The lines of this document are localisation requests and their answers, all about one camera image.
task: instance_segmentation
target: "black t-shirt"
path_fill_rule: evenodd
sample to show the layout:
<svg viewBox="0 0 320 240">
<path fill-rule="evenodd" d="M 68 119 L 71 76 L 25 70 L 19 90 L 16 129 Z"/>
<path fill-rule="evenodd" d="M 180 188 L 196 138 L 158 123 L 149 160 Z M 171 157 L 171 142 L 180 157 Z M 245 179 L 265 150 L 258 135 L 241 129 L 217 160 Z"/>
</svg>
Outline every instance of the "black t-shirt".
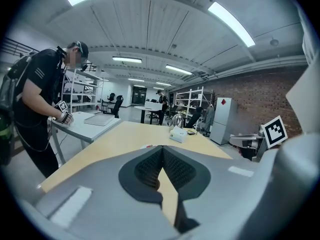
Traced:
<svg viewBox="0 0 320 240">
<path fill-rule="evenodd" d="M 168 108 L 168 98 L 166 95 L 162 95 L 159 98 L 159 103 L 166 102 L 166 104 L 162 105 L 162 111 L 166 111 Z"/>
<path fill-rule="evenodd" d="M 40 95 L 51 105 L 61 74 L 59 63 L 60 56 L 54 49 L 45 49 L 33 55 L 31 62 L 16 88 L 18 91 L 16 95 L 22 92 L 26 80 L 29 79 L 42 89 Z M 40 121 L 48 118 L 25 105 L 22 98 L 14 104 L 13 110 L 15 121 L 26 127 L 35 126 Z"/>
</svg>

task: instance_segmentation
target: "doorway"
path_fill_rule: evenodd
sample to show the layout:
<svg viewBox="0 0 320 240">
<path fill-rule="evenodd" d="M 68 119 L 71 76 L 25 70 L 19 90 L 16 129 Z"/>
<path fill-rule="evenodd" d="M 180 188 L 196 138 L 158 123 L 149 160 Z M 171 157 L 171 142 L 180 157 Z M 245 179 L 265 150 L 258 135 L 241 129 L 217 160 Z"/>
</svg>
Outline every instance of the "doorway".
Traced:
<svg viewBox="0 0 320 240">
<path fill-rule="evenodd" d="M 132 89 L 132 104 L 145 105 L 147 88 L 134 86 Z"/>
</svg>

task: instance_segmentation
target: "black pants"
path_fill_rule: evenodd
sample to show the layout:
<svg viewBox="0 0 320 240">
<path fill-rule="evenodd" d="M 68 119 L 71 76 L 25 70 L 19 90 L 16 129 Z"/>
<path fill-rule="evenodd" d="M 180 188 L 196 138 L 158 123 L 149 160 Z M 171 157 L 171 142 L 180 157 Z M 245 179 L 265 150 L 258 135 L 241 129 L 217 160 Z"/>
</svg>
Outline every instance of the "black pants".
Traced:
<svg viewBox="0 0 320 240">
<path fill-rule="evenodd" d="M 159 110 L 157 112 L 153 112 L 154 114 L 157 114 L 159 116 L 159 125 L 162 126 L 162 123 L 164 121 L 164 117 L 165 117 L 165 112 L 162 110 Z"/>
<path fill-rule="evenodd" d="M 48 144 L 47 121 L 43 120 L 39 125 L 31 128 L 23 127 L 17 123 L 15 126 L 29 157 L 40 172 L 48 178 L 58 170 L 59 165 L 50 143 Z"/>
</svg>

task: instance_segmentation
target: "man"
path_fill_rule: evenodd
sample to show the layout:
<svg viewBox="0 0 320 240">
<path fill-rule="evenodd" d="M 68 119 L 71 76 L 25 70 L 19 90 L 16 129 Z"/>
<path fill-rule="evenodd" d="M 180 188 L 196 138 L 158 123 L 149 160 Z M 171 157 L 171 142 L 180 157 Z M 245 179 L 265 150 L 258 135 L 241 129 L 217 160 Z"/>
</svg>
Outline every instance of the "man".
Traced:
<svg viewBox="0 0 320 240">
<path fill-rule="evenodd" d="M 13 105 L 16 130 L 26 152 L 46 178 L 59 168 L 49 143 L 51 132 L 47 131 L 47 119 L 53 117 L 65 124 L 72 121 L 71 115 L 61 118 L 63 113 L 53 103 L 64 73 L 61 65 L 80 67 L 88 54 L 87 45 L 79 41 L 63 49 L 42 50 L 32 56 L 16 87 L 17 101 Z"/>
<path fill-rule="evenodd" d="M 159 103 L 162 103 L 162 110 L 159 110 L 157 113 L 159 115 L 159 124 L 158 125 L 162 126 L 162 123 L 163 123 L 164 117 L 165 117 L 165 112 L 168 108 L 169 101 L 168 101 L 167 96 L 164 95 L 164 93 L 162 92 L 162 90 L 159 89 L 156 93 L 160 95 Z"/>
</svg>

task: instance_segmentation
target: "white ceiling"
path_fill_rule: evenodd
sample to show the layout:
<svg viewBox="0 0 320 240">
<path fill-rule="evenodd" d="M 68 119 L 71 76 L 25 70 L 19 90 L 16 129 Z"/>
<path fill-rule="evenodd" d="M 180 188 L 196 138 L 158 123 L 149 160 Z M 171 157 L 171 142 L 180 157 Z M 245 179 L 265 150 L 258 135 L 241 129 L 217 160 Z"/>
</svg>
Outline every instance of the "white ceiling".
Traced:
<svg viewBox="0 0 320 240">
<path fill-rule="evenodd" d="M 239 20 L 254 46 L 247 48 L 208 12 L 214 1 Z M 177 88 L 214 72 L 303 54 L 303 31 L 290 0 L 89 0 L 74 7 L 68 0 L 30 0 L 19 17 L 61 45 L 85 42 L 89 60 L 111 78 L 137 78 L 150 87 L 163 82 Z M 270 45 L 272 38 L 277 47 Z"/>
</svg>

